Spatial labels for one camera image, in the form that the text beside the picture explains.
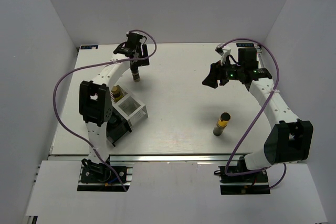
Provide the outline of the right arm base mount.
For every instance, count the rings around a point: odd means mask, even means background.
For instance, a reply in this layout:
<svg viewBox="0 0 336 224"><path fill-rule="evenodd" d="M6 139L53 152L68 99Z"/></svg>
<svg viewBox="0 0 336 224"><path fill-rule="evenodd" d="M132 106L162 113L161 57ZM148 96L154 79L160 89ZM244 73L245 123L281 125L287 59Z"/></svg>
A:
<svg viewBox="0 0 336 224"><path fill-rule="evenodd" d="M268 195L270 194L266 172L243 176L227 176L225 166L219 166L214 175L219 177L221 195Z"/></svg>

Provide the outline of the black cap spice jar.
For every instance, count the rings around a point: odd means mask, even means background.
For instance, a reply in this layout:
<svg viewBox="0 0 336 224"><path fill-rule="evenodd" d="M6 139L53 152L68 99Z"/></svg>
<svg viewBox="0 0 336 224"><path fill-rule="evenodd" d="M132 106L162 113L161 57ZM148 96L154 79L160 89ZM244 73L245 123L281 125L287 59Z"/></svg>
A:
<svg viewBox="0 0 336 224"><path fill-rule="evenodd" d="M139 74L139 67L138 66L131 66L131 73L133 77L134 82L139 82L141 80L140 74Z"/></svg>
<svg viewBox="0 0 336 224"><path fill-rule="evenodd" d="M112 116L109 120L109 124L112 126L112 127L116 127L119 125L119 118L117 116Z"/></svg>

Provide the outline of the black cap spice jar front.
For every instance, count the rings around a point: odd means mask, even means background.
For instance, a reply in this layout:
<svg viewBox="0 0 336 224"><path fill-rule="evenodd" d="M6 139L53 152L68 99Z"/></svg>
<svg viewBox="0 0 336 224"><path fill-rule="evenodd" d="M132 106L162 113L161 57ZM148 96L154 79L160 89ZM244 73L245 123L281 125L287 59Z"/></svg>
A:
<svg viewBox="0 0 336 224"><path fill-rule="evenodd" d="M112 116L109 120L109 124L112 126L112 127L116 127L119 125L119 118L117 116Z"/></svg>

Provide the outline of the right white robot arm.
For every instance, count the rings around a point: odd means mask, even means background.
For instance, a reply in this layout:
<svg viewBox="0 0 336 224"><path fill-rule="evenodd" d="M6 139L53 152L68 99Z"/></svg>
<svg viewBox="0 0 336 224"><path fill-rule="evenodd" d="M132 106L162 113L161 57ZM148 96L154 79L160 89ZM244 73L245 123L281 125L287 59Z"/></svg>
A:
<svg viewBox="0 0 336 224"><path fill-rule="evenodd" d="M236 63L229 60L229 47L219 45L215 50L221 59L211 64L210 72L202 84L216 89L230 80L241 82L257 100L271 127L263 147L240 158L238 177L247 182L255 177L257 170L274 164L306 160L309 156L313 125L310 121L301 120L287 106L276 91L270 72L259 66L257 49L238 48Z"/></svg>

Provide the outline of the yellow label brown bottle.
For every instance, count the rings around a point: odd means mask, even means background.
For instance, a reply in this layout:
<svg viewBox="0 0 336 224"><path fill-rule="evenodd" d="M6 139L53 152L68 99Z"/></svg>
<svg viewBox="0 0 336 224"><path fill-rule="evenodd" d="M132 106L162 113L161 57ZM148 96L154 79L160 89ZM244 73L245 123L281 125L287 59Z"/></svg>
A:
<svg viewBox="0 0 336 224"><path fill-rule="evenodd" d="M119 85L113 86L111 93L112 93L113 101L115 103L117 103L124 97L123 92Z"/></svg>

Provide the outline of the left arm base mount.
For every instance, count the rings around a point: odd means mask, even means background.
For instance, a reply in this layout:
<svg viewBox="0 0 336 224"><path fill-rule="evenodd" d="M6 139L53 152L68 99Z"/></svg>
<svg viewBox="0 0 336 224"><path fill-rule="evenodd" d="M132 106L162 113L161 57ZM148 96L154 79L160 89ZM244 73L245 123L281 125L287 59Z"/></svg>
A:
<svg viewBox="0 0 336 224"><path fill-rule="evenodd" d="M120 165L112 168L115 173L105 164L82 159L77 191L126 192L132 181L133 168Z"/></svg>

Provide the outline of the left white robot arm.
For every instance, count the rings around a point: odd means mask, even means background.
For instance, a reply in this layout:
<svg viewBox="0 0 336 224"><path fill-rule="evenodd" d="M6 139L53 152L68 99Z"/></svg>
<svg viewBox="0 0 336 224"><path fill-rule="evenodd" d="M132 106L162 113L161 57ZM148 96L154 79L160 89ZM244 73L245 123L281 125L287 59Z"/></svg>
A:
<svg viewBox="0 0 336 224"><path fill-rule="evenodd" d="M79 87L79 113L82 116L90 145L89 160L97 165L93 176L101 182L110 178L111 168L105 163L109 159L107 152L106 128L113 112L111 89L120 77L130 70L133 81L141 80L139 67L149 65L146 41L151 38L142 30L127 32L127 40L113 51L111 60L90 81L83 81Z"/></svg>

